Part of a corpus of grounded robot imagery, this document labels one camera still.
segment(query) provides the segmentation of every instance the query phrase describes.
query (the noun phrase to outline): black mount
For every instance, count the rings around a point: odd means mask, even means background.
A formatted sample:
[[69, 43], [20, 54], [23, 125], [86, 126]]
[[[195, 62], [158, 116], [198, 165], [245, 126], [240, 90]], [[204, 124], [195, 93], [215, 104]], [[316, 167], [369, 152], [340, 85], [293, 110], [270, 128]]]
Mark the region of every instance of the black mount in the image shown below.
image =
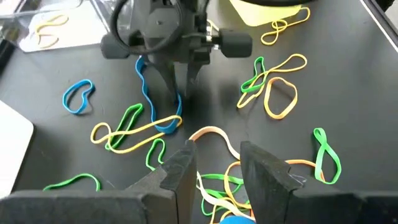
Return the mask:
[[196, 184], [196, 147], [187, 141], [126, 190], [26, 190], [0, 200], [0, 223], [186, 224]]
[[342, 192], [250, 143], [241, 143], [244, 187], [256, 223], [398, 222], [398, 192]]
[[[144, 55], [147, 65], [153, 66], [162, 75], [167, 88], [177, 99], [174, 62], [187, 63], [187, 86], [185, 94], [191, 94], [199, 70], [210, 63], [212, 47], [218, 45], [226, 57], [249, 57], [252, 38], [248, 34], [220, 29], [218, 35], [210, 36], [206, 31], [207, 15], [199, 10], [198, 0], [180, 0], [184, 14], [183, 32], [168, 47]], [[135, 0], [132, 9], [131, 30], [120, 33], [123, 41], [131, 47], [153, 48], [168, 37], [178, 26], [178, 15], [169, 0]], [[129, 52], [116, 43], [112, 34], [101, 42], [105, 58], [128, 58]]]

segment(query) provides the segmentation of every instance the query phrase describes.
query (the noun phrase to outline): blue rubber band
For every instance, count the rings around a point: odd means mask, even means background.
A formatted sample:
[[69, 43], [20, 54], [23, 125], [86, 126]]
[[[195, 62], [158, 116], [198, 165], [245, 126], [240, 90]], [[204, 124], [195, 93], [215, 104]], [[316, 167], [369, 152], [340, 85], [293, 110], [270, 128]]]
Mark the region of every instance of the blue rubber band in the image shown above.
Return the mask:
[[[147, 99], [148, 103], [150, 104], [150, 110], [151, 110], [150, 120], [152, 122], [154, 122], [154, 121], [156, 121], [156, 110], [155, 110], [154, 105], [152, 104], [152, 101], [150, 100], [150, 98], [148, 96], [148, 86], [146, 85], [145, 78], [141, 73], [141, 71], [142, 71], [142, 69], [144, 69], [144, 67], [145, 67], [144, 58], [139, 57], [136, 62], [136, 72], [137, 72], [139, 78], [142, 80], [142, 94]], [[178, 97], [178, 107], [177, 107], [176, 115], [181, 116], [182, 100], [181, 100], [180, 94], [178, 94], [178, 93], [177, 93], [177, 97]], [[178, 124], [178, 119], [174, 119], [168, 126], [155, 125], [155, 128], [156, 128], [156, 130], [158, 130], [162, 133], [171, 134], [177, 128], [177, 124]]]
[[237, 217], [237, 216], [230, 216], [226, 217], [220, 224], [255, 224], [254, 221], [245, 218], [245, 217]]
[[[81, 93], [82, 102], [81, 102], [80, 108], [77, 109], [77, 110], [75, 110], [75, 111], [71, 110], [71, 109], [69, 108], [69, 106], [68, 106], [68, 95], [69, 95], [71, 92], [73, 92], [73, 91], [79, 89], [80, 87], [82, 87], [82, 86], [84, 86], [84, 85], [89, 85], [89, 84], [90, 84], [90, 87], [89, 87], [87, 90], [83, 91], [83, 93]], [[87, 107], [87, 103], [88, 103], [88, 98], [87, 98], [87, 96], [88, 96], [92, 91], [94, 91], [94, 90], [95, 90], [95, 87], [94, 87], [93, 82], [91, 82], [91, 80], [84, 79], [84, 80], [81, 80], [81, 81], [77, 82], [76, 84], [74, 84], [74, 85], [72, 85], [71, 87], [69, 87], [69, 89], [63, 94], [63, 97], [62, 97], [62, 104], [63, 104], [63, 107], [64, 107], [65, 109], [67, 109], [67, 111], [69, 111], [70, 113], [73, 113], [73, 114], [80, 114], [80, 113], [81, 113], [84, 109], [86, 109], [86, 107]]]

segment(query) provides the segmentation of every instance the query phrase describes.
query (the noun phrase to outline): black table surface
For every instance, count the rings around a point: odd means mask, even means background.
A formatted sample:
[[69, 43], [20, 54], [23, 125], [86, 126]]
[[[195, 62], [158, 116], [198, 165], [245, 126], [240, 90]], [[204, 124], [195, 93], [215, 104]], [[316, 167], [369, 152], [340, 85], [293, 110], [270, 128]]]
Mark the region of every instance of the black table surface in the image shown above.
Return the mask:
[[[165, 159], [192, 133], [204, 126], [218, 126], [239, 151], [241, 141], [250, 140], [281, 159], [314, 161], [318, 145], [312, 131], [322, 127], [328, 142], [339, 155], [343, 171], [335, 187], [341, 190], [396, 190], [398, 171], [398, 77], [397, 52], [391, 47], [359, 1], [319, 0], [309, 4], [307, 22], [289, 27], [273, 46], [260, 43], [270, 24], [245, 26], [229, 1], [213, 0], [209, 18], [220, 27], [249, 32], [254, 39], [251, 58], [228, 59], [221, 52], [211, 54], [211, 64], [198, 76], [196, 93], [183, 107], [183, 125], [164, 137]], [[300, 13], [295, 19], [305, 17]], [[308, 65], [294, 73], [277, 73], [294, 83], [298, 103], [283, 120], [266, 115], [264, 95], [244, 109], [237, 110], [240, 84], [251, 78], [253, 61], [264, 56], [266, 67], [273, 67], [300, 53]], [[125, 189], [150, 170], [145, 156], [150, 144], [129, 154], [108, 152], [90, 142], [93, 126], [105, 121], [113, 128], [125, 109], [143, 103], [145, 110], [136, 127], [150, 122], [150, 108], [141, 93], [136, 75], [137, 57], [105, 60], [96, 46], [23, 54], [17, 50], [0, 76], [0, 100], [20, 112], [35, 125], [15, 190], [43, 189], [48, 184], [69, 179], [82, 172], [97, 176], [103, 189]], [[300, 65], [299, 59], [288, 66]], [[180, 91], [185, 88], [186, 66], [177, 65]], [[175, 113], [166, 86], [153, 69], [145, 72], [150, 96], [158, 118]], [[62, 106], [62, 95], [73, 83], [89, 78], [96, 86], [92, 109], [86, 116], [75, 116]], [[280, 112], [294, 94], [281, 83], [275, 85], [271, 108]], [[75, 97], [72, 107], [81, 101]], [[128, 137], [123, 147], [156, 133], [154, 129]], [[223, 173], [234, 161], [223, 139], [209, 134], [197, 141], [198, 169], [202, 174]], [[300, 167], [308, 175], [312, 169]], [[325, 159], [323, 170], [331, 180], [335, 166]], [[239, 169], [232, 171], [239, 176]], [[83, 180], [68, 189], [93, 190], [94, 183]], [[205, 182], [206, 187], [220, 183]], [[244, 194], [238, 198], [244, 200]], [[200, 212], [200, 193], [196, 193], [193, 223], [208, 222]]]

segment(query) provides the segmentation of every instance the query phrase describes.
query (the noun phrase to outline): clear plastic container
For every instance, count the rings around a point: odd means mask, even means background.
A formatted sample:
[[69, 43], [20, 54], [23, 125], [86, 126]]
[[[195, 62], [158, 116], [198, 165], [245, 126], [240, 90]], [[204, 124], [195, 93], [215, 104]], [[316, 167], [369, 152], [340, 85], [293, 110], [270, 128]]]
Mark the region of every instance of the clear plastic container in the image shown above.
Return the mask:
[[[0, 0], [0, 36], [24, 52], [98, 44], [116, 0]], [[132, 6], [119, 17], [129, 29]]]

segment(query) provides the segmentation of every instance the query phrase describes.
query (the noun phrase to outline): green rubber band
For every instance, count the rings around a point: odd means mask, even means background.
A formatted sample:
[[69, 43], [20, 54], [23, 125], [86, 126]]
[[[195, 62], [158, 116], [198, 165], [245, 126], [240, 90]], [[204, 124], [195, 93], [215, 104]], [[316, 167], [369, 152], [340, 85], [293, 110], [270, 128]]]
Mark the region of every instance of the green rubber band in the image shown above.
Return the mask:
[[[318, 155], [317, 155], [317, 160], [315, 162], [315, 178], [324, 184], [334, 184], [337, 182], [338, 178], [340, 177], [341, 174], [341, 163], [340, 159], [337, 156], [337, 154], [334, 152], [334, 150], [329, 146], [327, 143], [327, 138], [326, 138], [326, 132], [323, 130], [323, 128], [315, 128], [313, 130], [313, 135], [315, 138], [318, 140], [320, 143], [320, 148], [318, 150]], [[323, 155], [325, 151], [330, 155], [330, 157], [335, 161], [336, 166], [337, 166], [337, 172], [335, 174], [335, 177], [331, 182], [325, 182], [321, 178], [321, 171], [322, 171], [322, 161], [323, 161]]]
[[[257, 71], [257, 64], [261, 63], [261, 72]], [[258, 75], [260, 75], [261, 73], [266, 72], [266, 67], [264, 66], [264, 57], [258, 57], [255, 61], [254, 61], [254, 77], [249, 79], [248, 81], [244, 82], [241, 85], [241, 91], [242, 93], [249, 93], [255, 90], [258, 90], [261, 88], [261, 86], [263, 86], [266, 83], [266, 79], [264, 78], [262, 80], [262, 83], [258, 84], [258, 85], [254, 85], [250, 88], [246, 88], [246, 86], [249, 86], [256, 78]]]
[[[241, 187], [242, 187], [242, 184], [239, 184], [238, 186], [236, 186], [236, 188], [232, 191], [232, 194], [235, 194], [235, 192], [237, 192]], [[206, 190], [206, 192], [207, 192], [208, 194], [210, 194], [211, 196], [216, 197], [216, 198], [227, 197], [226, 192], [220, 192], [220, 191], [218, 191], [218, 190], [211, 190], [211, 189], [205, 189], [205, 190]], [[222, 209], [225, 209], [225, 208], [224, 208], [224, 207], [218, 207], [218, 208], [216, 208], [216, 211], [215, 211], [215, 212], [218, 212], [218, 211], [220, 211], [220, 210], [222, 210]], [[211, 212], [206, 212], [206, 210], [205, 210], [205, 199], [204, 199], [204, 198], [201, 200], [201, 212], [202, 212], [205, 216], [208, 216], [208, 217], [211, 216], [211, 215], [213, 214], [213, 211], [211, 211]]]
[[[224, 180], [224, 174], [203, 174], [201, 177], [202, 179]], [[228, 181], [234, 184], [243, 184], [243, 179], [233, 176], [228, 176]]]
[[161, 152], [160, 152], [159, 155], [157, 156], [157, 162], [158, 162], [159, 164], [163, 164], [162, 158], [163, 158], [164, 152], [165, 152], [165, 150], [166, 150], [166, 143], [163, 141], [163, 139], [157, 138], [157, 139], [155, 139], [155, 140], [152, 142], [152, 146], [150, 147], [150, 149], [149, 149], [149, 151], [148, 151], [148, 153], [147, 153], [147, 157], [146, 157], [146, 159], [145, 159], [145, 165], [146, 165], [151, 171], [154, 171], [156, 168], [153, 167], [153, 166], [151, 166], [151, 165], [149, 165], [150, 157], [151, 157], [151, 155], [152, 155], [152, 152], [155, 150], [156, 145], [157, 145], [158, 143], [160, 143], [160, 142], [162, 143], [163, 146], [162, 146]]
[[[201, 177], [203, 179], [212, 179], [212, 180], [224, 180], [224, 174], [203, 174], [201, 175]], [[233, 176], [228, 176], [228, 181], [236, 184], [236, 188], [232, 191], [232, 194], [235, 194], [242, 186], [243, 186], [243, 179], [237, 178], [237, 177], [233, 177]], [[212, 189], [205, 189], [206, 192], [208, 194], [210, 194], [211, 196], [215, 197], [215, 198], [223, 198], [223, 197], [227, 197], [226, 192], [222, 192], [222, 191], [218, 191], [218, 190], [212, 190]], [[222, 209], [225, 209], [224, 207], [218, 207], [216, 208], [215, 212], [218, 212]], [[203, 198], [201, 200], [201, 212], [209, 217], [212, 216], [213, 211], [211, 212], [206, 212], [205, 210], [205, 199]]]
[[76, 177], [73, 177], [73, 178], [71, 178], [71, 179], [64, 180], [64, 181], [61, 182], [61, 183], [50, 184], [50, 185], [46, 186], [46, 187], [43, 189], [43, 191], [45, 191], [45, 190], [50, 190], [50, 189], [56, 189], [56, 188], [64, 187], [64, 186], [66, 186], [66, 185], [70, 185], [70, 184], [73, 183], [74, 181], [77, 181], [78, 179], [81, 179], [81, 178], [84, 178], [84, 177], [89, 177], [89, 178], [91, 178], [91, 179], [93, 179], [93, 180], [95, 181], [95, 185], [96, 185], [95, 191], [101, 190], [101, 183], [99, 182], [99, 180], [98, 180], [97, 178], [95, 178], [95, 177], [94, 177], [93, 175], [91, 175], [91, 174], [84, 173], [84, 174], [79, 174], [79, 175], [77, 175]]
[[[123, 115], [122, 119], [120, 120], [120, 123], [119, 123], [118, 128], [116, 128], [115, 131], [120, 131], [120, 129], [122, 129], [124, 123], [125, 123], [126, 120], [127, 120], [127, 117], [128, 117], [128, 116], [132, 113], [132, 111], [134, 111], [134, 110], [136, 110], [136, 111], [134, 112], [133, 116], [131, 117], [130, 122], [129, 122], [128, 126], [126, 127], [125, 131], [130, 131], [131, 127], [134, 125], [134, 123], [135, 123], [135, 121], [136, 121], [136, 118], [137, 118], [137, 117], [141, 114], [141, 112], [144, 110], [144, 105], [142, 105], [142, 103], [137, 103], [136, 105], [132, 105], [132, 106], [130, 106], [129, 108], [127, 108], [127, 110], [124, 112], [124, 115]], [[111, 143], [111, 145], [112, 145], [112, 148], [113, 148], [113, 149], [116, 149], [117, 147], [119, 147], [120, 144], [123, 142], [123, 140], [124, 140], [125, 137], [126, 137], [125, 134], [120, 135], [120, 137], [118, 138], [118, 140], [117, 140], [115, 143], [113, 143], [113, 140], [114, 140], [115, 136], [110, 137], [110, 138], [109, 138], [109, 141], [110, 141], [110, 143]], [[105, 144], [105, 149], [108, 150], [108, 151], [111, 150], [108, 143]]]

